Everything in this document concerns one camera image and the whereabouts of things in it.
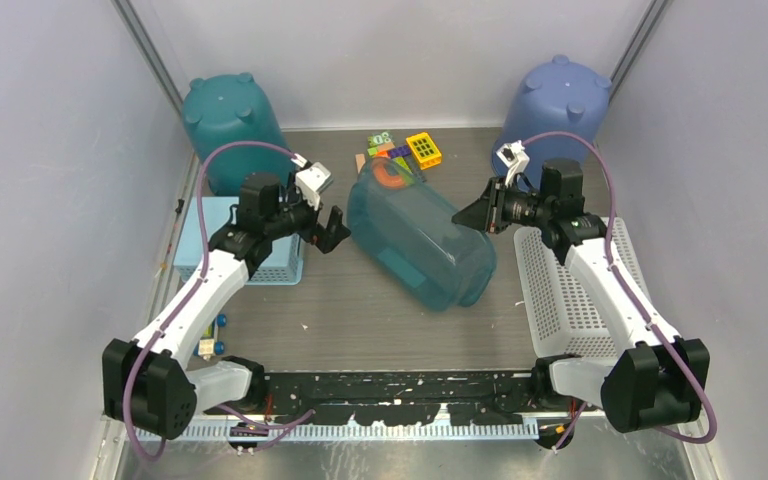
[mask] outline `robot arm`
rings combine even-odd
[[[609,268],[607,227],[584,211],[579,164],[550,160],[543,167],[540,189],[521,192],[514,180],[528,161],[522,145],[503,145],[498,155],[518,172],[491,178],[482,196],[452,221],[490,233],[501,233],[511,224],[539,228],[543,244],[593,301],[617,348],[618,358],[613,359],[576,358],[566,352],[538,359],[532,371],[535,396],[570,396],[599,406],[623,433],[696,420],[701,401]],[[631,278],[616,246],[611,248],[621,275]],[[634,282],[630,287],[704,387],[709,363],[704,344],[682,339]]]
[[[337,207],[332,207],[326,226],[317,221],[322,209],[320,195],[331,184],[331,173],[299,155],[293,162],[300,169],[291,176],[287,190],[273,175],[248,177],[228,222],[210,237],[208,271],[203,271],[202,259],[169,305],[133,340],[114,339],[108,344],[102,355],[107,416],[123,419],[128,374],[159,330],[162,335],[140,365],[131,397],[131,416],[137,428],[174,439],[197,412],[229,401],[244,410],[261,403],[266,385],[263,367],[257,363],[229,356],[196,371],[187,371],[187,364],[219,310],[272,253],[274,240],[297,233],[329,253],[350,235]],[[162,329],[169,318],[173,320]]]

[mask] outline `translucent blue jug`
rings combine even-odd
[[[496,271],[487,235],[452,223],[457,209],[388,159],[367,162],[347,210],[354,242],[431,310],[473,305]]]

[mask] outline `light purple wall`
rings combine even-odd
[[[611,75],[650,0],[132,2],[184,94],[248,70],[284,128],[419,129],[501,125],[557,53]]]
[[[189,147],[109,0],[0,0],[0,479],[87,478]]]
[[[768,0],[674,2],[599,141],[655,304],[711,350],[718,461],[768,478]]]

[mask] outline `light blue basket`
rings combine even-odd
[[[230,215],[230,207],[237,203],[237,197],[204,197],[204,223],[207,227],[207,236],[219,230]],[[249,285],[295,285],[302,279],[302,245],[298,235],[281,238],[272,243],[272,255],[270,255],[254,276],[249,279]],[[184,218],[184,227],[181,230],[181,240],[178,242],[178,251],[175,252],[173,266],[181,275],[183,281],[187,281],[195,272],[201,261],[201,235],[198,228],[198,212],[195,201],[190,202],[187,216]]]

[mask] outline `metal floor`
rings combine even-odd
[[[116,478],[135,478],[125,455]],[[583,417],[556,456],[532,441],[284,443],[237,457],[227,444],[171,442],[151,474],[139,478],[682,480],[695,478],[684,448],[657,432],[616,433],[601,417]]]
[[[375,132],[287,134],[290,147],[331,170],[326,208],[345,211],[357,178],[355,154]],[[391,130],[404,142],[416,131]],[[429,130],[443,163],[425,170],[428,185],[461,208],[493,175],[490,149],[499,130]],[[607,191],[595,162],[585,164],[588,208],[607,213]],[[269,371],[443,370],[530,368],[535,355],[514,261],[513,229],[492,236],[498,268],[481,300],[469,308],[427,311],[351,241],[322,255],[306,248],[297,286],[247,286],[224,308],[226,353]],[[204,365],[194,359],[190,368]]]

